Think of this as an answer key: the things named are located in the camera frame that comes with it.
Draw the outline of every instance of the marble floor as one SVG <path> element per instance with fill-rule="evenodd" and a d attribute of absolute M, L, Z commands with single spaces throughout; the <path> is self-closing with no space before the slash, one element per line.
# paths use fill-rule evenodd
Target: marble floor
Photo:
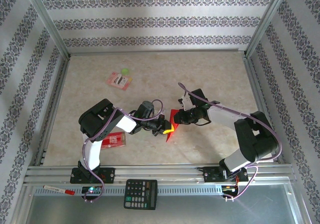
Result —
<path fill-rule="evenodd" d="M 161 99 L 166 119 L 180 108 L 183 90 L 202 88 L 210 100 L 236 110 L 257 110 L 240 52 L 162 52 L 72 57 L 55 118 L 44 165 L 77 165 L 83 144 L 78 119 L 107 98 L 127 112 L 144 100 Z M 111 87 L 112 72 L 128 68 L 133 78 L 126 91 Z M 233 130 L 216 123 L 180 125 L 166 143 L 142 130 L 126 133 L 126 146 L 103 149 L 101 164 L 217 163 L 238 148 Z"/>

